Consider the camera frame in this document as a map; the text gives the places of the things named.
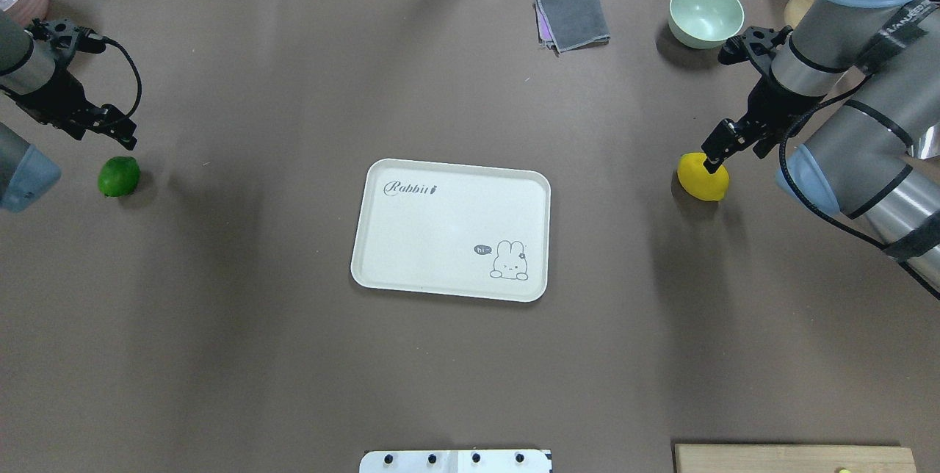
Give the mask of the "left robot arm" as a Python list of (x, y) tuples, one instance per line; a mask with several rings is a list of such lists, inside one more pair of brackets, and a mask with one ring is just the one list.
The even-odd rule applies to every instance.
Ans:
[[(143, 98), (143, 79), (130, 51), (114, 38), (67, 18), (33, 19), (28, 25), (3, 13), (1, 19), (1, 90), (21, 114), (74, 140), (100, 134), (122, 148), (137, 147), (134, 116)], [(128, 112), (114, 104), (94, 104), (71, 72), (77, 54), (103, 54), (117, 49), (134, 78), (134, 101)], [(21, 213), (43, 198), (62, 171), (7, 123), (2, 123), (2, 211)]]

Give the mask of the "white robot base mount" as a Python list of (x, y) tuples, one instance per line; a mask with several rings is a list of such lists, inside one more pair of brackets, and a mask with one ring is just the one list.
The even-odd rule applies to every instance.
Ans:
[(359, 472), (552, 472), (550, 450), (431, 449), (366, 453)]

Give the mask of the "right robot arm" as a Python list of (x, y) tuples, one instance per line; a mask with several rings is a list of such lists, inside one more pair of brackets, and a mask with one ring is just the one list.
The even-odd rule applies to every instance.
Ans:
[(816, 0), (796, 27), (729, 38), (718, 60), (761, 78), (703, 142), (702, 171), (775, 151), (780, 188), (937, 296), (938, 182), (907, 155), (938, 124), (938, 5)]

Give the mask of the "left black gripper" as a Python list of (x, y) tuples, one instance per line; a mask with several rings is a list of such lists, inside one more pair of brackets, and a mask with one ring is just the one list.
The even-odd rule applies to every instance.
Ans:
[(113, 104), (98, 107), (85, 98), (81, 82), (68, 71), (76, 52), (103, 54), (106, 39), (68, 19), (35, 21), (24, 27), (12, 18), (1, 24), (2, 92), (38, 123), (80, 140), (86, 131), (137, 147), (137, 124)]

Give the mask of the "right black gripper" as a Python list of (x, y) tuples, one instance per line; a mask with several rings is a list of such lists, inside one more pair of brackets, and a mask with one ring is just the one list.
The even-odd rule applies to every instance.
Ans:
[(782, 141), (784, 129), (798, 116), (820, 102), (818, 95), (803, 95), (780, 84), (773, 75), (772, 62), (782, 54), (793, 28), (781, 30), (750, 26), (729, 38), (718, 54), (718, 62), (735, 65), (748, 61), (759, 78), (748, 96), (748, 109), (739, 120), (722, 119), (702, 142), (703, 166), (714, 175), (726, 159), (749, 146), (758, 158), (765, 158)]

